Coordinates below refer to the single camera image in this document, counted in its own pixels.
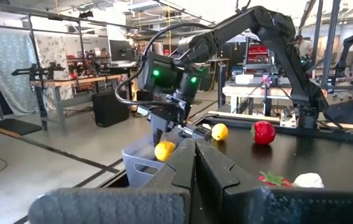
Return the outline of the white table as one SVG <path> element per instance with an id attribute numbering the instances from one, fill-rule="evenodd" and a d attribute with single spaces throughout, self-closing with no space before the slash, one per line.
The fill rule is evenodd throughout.
<path id="1" fill-rule="evenodd" d="M 222 88 L 222 93 L 230 98 L 231 113 L 236 113 L 238 107 L 250 98 L 289 100 L 291 92 L 292 87 L 289 85 L 266 87 L 264 84 L 228 84 Z"/>

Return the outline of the floral patterned cloth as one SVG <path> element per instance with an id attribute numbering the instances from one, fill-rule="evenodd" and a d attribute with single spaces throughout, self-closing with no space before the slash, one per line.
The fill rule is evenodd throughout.
<path id="1" fill-rule="evenodd" d="M 35 43 L 38 50 L 39 61 L 41 66 L 47 68 L 50 66 L 50 62 L 60 64 L 61 67 L 65 68 L 64 71 L 54 71 L 55 80 L 69 80 L 69 69 L 66 59 L 66 47 L 61 36 L 49 36 L 49 35 L 37 35 L 35 36 Z M 71 85 L 65 85 L 60 87 L 61 100 L 67 100 L 73 97 Z M 45 103 L 49 110 L 55 108 L 53 104 L 55 99 L 54 89 L 48 88 L 46 90 Z"/>

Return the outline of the yellow lemon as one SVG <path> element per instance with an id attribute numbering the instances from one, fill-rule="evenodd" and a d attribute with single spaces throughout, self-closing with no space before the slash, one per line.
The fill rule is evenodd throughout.
<path id="1" fill-rule="evenodd" d="M 160 141 L 154 150 L 155 157 L 157 160 L 164 162 L 171 156 L 175 148 L 176 145 L 173 142 Z"/>
<path id="2" fill-rule="evenodd" d="M 229 135 L 229 130 L 227 126 L 223 123 L 215 124 L 211 130 L 211 136 L 216 141 L 223 141 Z"/>

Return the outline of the black speaker box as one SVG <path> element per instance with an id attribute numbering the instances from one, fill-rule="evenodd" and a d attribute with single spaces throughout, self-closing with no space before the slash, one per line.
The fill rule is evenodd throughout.
<path id="1" fill-rule="evenodd" d="M 129 107 L 116 98 L 115 91 L 95 93 L 91 98 L 97 126 L 106 128 L 129 118 Z"/>

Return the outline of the white patterned curtain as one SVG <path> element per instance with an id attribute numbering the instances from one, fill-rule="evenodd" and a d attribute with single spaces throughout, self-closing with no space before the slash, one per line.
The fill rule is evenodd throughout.
<path id="1" fill-rule="evenodd" d="M 0 91 L 16 116 L 39 110 L 29 77 L 12 75 L 15 70 L 30 68 L 35 62 L 34 48 L 27 34 L 0 33 Z"/>

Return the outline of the wooden workbench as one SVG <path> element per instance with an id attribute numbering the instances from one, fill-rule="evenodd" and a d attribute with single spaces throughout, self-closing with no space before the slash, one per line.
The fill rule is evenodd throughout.
<path id="1" fill-rule="evenodd" d="M 87 104 L 91 102 L 92 93 L 88 92 L 80 94 L 70 99 L 63 99 L 60 93 L 60 89 L 63 86 L 78 86 L 81 87 L 85 84 L 95 84 L 95 91 L 98 92 L 98 83 L 117 80 L 119 81 L 122 75 L 105 75 L 90 78 L 80 78 L 72 80 L 45 80 L 45 81 L 30 81 L 30 85 L 34 87 L 36 92 L 37 102 L 39 103 L 39 115 L 42 129 L 48 130 L 48 123 L 54 123 L 59 125 L 63 132 L 67 132 L 66 119 L 79 116 L 81 114 L 90 113 L 93 111 L 92 107 L 83 109 L 71 109 L 73 106 Z M 43 96 L 46 96 L 44 89 L 52 89 L 53 97 L 50 97 L 50 102 L 55 107 L 55 116 L 49 117 L 47 110 L 45 109 Z"/>

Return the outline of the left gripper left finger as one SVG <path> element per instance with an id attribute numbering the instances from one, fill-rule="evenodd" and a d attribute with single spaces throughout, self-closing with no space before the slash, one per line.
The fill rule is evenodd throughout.
<path id="1" fill-rule="evenodd" d="M 142 187 L 64 188 L 37 198 L 30 224 L 189 224 L 195 141 L 186 138 Z"/>

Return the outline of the black floor mat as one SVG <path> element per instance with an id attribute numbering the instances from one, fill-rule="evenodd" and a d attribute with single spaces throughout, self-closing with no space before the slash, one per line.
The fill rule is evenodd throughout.
<path id="1" fill-rule="evenodd" d="M 13 138 L 19 138 L 41 130 L 41 126 L 18 119 L 6 118 L 0 120 L 0 133 Z"/>

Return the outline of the white storage bin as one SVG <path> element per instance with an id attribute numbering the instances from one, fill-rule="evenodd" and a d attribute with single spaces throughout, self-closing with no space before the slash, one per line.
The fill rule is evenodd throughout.
<path id="1" fill-rule="evenodd" d="M 235 76 L 235 83 L 238 85 L 248 85 L 253 82 L 254 75 L 240 74 Z"/>

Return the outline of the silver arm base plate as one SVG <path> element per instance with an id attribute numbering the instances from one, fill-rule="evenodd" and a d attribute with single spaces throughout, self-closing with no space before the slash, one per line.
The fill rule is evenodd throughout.
<path id="1" fill-rule="evenodd" d="M 295 114 L 287 114 L 282 112 L 280 115 L 280 126 L 284 128 L 297 128 L 297 121 Z"/>

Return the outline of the black computer monitor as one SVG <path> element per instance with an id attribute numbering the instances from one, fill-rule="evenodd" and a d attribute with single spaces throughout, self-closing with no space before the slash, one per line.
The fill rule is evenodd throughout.
<path id="1" fill-rule="evenodd" d="M 109 40 L 109 49 L 112 61 L 135 61 L 135 49 L 128 41 Z"/>

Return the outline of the red strawberry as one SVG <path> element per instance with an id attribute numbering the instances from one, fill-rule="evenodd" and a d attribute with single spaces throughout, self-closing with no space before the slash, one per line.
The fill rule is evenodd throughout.
<path id="1" fill-rule="evenodd" d="M 259 180 L 271 186 L 292 187 L 293 184 L 283 176 L 275 175 L 271 172 L 260 171 Z"/>

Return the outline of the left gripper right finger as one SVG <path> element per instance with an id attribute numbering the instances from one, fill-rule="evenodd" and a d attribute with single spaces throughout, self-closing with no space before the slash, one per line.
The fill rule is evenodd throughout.
<path id="1" fill-rule="evenodd" d="M 195 144 L 203 207 L 219 224 L 353 224 L 353 191 L 267 185 L 207 141 Z"/>

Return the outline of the translucent grey plastic basket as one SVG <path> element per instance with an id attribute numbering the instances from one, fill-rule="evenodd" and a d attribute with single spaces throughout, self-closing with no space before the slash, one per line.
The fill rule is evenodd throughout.
<path id="1" fill-rule="evenodd" d="M 130 187 L 138 189 L 169 185 L 162 182 L 159 171 L 165 164 L 157 159 L 151 135 L 132 143 L 121 153 Z"/>

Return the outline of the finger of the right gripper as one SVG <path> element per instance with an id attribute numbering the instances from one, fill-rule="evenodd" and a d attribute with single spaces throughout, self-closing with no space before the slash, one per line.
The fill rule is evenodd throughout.
<path id="1" fill-rule="evenodd" d="M 186 138 L 193 139 L 204 139 L 208 141 L 211 137 L 211 130 L 203 127 L 202 125 L 196 126 L 193 124 L 178 125 L 176 127 L 176 133 L 178 135 L 177 143 L 178 146 Z"/>
<path id="2" fill-rule="evenodd" d="M 163 133 L 170 132 L 175 126 L 175 119 L 153 116 L 150 119 L 152 127 L 153 146 L 156 146 L 162 137 Z"/>

